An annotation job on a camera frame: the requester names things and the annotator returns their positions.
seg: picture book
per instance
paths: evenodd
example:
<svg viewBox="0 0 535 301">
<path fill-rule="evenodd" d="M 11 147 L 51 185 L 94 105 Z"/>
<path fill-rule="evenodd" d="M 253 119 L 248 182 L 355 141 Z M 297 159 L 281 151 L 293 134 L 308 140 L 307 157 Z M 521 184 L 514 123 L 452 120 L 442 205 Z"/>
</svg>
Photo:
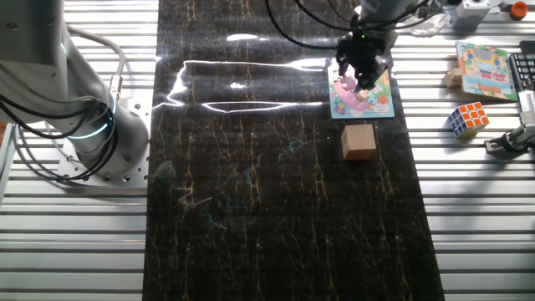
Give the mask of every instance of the picture book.
<svg viewBox="0 0 535 301">
<path fill-rule="evenodd" d="M 357 92 L 357 79 L 351 66 L 346 74 L 339 76 L 338 64 L 333 59 L 328 72 L 333 119 L 394 117 L 388 70 L 377 80 L 375 88 Z"/>
<path fill-rule="evenodd" d="M 463 73 L 463 91 L 517 100 L 517 91 L 507 64 L 507 51 L 464 42 L 457 42 L 456 46 Z"/>
</svg>

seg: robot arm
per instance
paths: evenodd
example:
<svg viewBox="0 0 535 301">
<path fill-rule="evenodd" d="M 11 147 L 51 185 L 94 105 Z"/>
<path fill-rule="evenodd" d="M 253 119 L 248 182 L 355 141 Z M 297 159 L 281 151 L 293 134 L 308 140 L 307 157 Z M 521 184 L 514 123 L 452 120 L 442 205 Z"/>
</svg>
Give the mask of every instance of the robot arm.
<svg viewBox="0 0 535 301">
<path fill-rule="evenodd" d="M 63 10 L 64 0 L 0 2 L 0 19 L 7 23 L 0 27 L 0 121 L 17 121 L 27 130 L 28 123 L 47 121 L 88 169 L 110 154 L 99 173 L 124 171 L 144 155 L 148 131 L 74 46 Z"/>
<path fill-rule="evenodd" d="M 363 0 L 359 3 L 360 13 L 355 11 L 351 19 L 354 30 L 339 40 L 336 59 L 340 75 L 351 65 L 358 89 L 373 89 L 388 66 L 390 50 L 398 37 L 396 24 L 416 13 L 430 18 L 441 10 L 441 3 L 433 0 Z"/>
</svg>

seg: mounting plate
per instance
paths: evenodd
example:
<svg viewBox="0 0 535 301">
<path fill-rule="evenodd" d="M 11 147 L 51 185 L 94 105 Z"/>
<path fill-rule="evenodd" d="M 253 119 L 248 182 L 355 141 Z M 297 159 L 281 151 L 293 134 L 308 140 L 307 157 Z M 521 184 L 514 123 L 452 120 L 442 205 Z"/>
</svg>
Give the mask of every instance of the mounting plate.
<svg viewBox="0 0 535 301">
<path fill-rule="evenodd" d="M 122 99 L 120 104 L 126 109 L 131 110 L 139 115 L 150 133 L 151 107 L 149 105 L 145 105 L 145 108 L 143 108 L 141 104 L 130 103 L 129 100 L 130 99 Z M 92 175 L 87 181 L 76 180 L 72 182 L 83 186 L 146 188 L 149 174 L 149 149 L 150 146 L 147 144 L 145 154 L 135 164 L 135 166 L 127 171 L 116 173 L 110 176 L 102 176 L 99 174 Z M 73 158 L 77 158 L 72 143 L 70 143 L 70 141 L 67 139 L 64 140 L 63 150 L 65 154 L 72 156 Z M 87 168 L 83 164 L 68 161 L 67 158 L 61 156 L 58 167 L 58 173 L 60 175 L 75 176 L 84 171 L 87 171 Z"/>
</svg>

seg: rubik's cube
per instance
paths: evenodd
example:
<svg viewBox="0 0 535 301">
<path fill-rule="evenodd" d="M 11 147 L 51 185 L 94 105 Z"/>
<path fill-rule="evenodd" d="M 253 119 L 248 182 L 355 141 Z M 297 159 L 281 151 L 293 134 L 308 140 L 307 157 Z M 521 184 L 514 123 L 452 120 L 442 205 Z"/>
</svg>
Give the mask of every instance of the rubik's cube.
<svg viewBox="0 0 535 301">
<path fill-rule="evenodd" d="M 480 102 L 458 107 L 448 117 L 448 122 L 456 138 L 473 137 L 489 124 Z"/>
</svg>

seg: bolt hole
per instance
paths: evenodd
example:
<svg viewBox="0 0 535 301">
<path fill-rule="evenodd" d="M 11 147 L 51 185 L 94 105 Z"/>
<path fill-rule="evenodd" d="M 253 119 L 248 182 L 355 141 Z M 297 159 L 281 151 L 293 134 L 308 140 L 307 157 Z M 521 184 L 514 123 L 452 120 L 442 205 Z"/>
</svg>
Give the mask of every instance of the bolt hole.
<svg viewBox="0 0 535 301">
<path fill-rule="evenodd" d="M 7 23 L 6 27 L 11 29 L 11 30 L 17 30 L 18 29 L 18 25 L 16 23 L 13 23 L 13 22 Z"/>
</svg>

